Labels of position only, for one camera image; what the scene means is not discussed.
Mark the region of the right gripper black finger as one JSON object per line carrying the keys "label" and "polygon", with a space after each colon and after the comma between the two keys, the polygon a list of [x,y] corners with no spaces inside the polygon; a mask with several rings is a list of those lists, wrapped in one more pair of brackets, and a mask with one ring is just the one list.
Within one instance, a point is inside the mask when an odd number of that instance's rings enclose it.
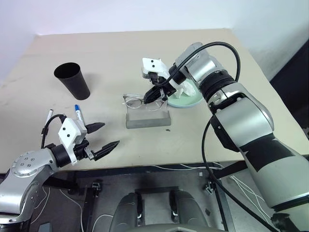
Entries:
{"label": "right gripper black finger", "polygon": [[148,91],[147,92],[147,103],[152,103],[161,97],[160,91]]}
{"label": "right gripper black finger", "polygon": [[147,91],[143,97],[144,104],[149,104],[154,102],[159,98],[159,88],[152,87],[149,91]]}

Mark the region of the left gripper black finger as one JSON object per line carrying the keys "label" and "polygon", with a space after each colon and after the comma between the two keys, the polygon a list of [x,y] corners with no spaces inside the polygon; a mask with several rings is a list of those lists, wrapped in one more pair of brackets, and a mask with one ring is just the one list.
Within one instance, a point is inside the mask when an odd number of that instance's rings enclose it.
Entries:
{"label": "left gripper black finger", "polygon": [[88,125],[86,125],[87,134],[91,134],[93,132],[96,132],[97,130],[99,130],[103,126],[105,126],[105,123],[103,123],[103,122],[96,122],[96,123],[88,124]]}
{"label": "left gripper black finger", "polygon": [[101,150],[94,152],[94,161],[97,161],[111,153],[118,146],[119,143],[120,141],[110,142],[107,145],[103,146]]}

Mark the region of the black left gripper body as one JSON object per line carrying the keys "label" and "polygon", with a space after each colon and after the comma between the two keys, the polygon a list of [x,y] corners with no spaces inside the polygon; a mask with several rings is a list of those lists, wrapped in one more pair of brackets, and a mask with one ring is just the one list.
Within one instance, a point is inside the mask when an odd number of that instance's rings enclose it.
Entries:
{"label": "black left gripper body", "polygon": [[88,148],[89,142],[87,139],[83,139],[83,141],[80,144],[76,144],[73,148],[74,154],[77,158],[77,160],[82,159],[94,159],[94,152]]}

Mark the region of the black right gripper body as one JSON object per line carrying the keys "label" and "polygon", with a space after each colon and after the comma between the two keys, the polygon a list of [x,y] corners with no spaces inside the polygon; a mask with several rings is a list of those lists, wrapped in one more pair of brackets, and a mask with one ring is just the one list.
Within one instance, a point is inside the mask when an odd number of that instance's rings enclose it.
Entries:
{"label": "black right gripper body", "polygon": [[163,86],[159,87],[158,84],[162,84],[166,81],[166,78],[159,76],[157,73],[150,72],[149,74],[150,81],[154,85],[153,87],[158,87],[161,93],[161,97],[171,96],[176,92],[176,89],[170,84],[166,83]]}

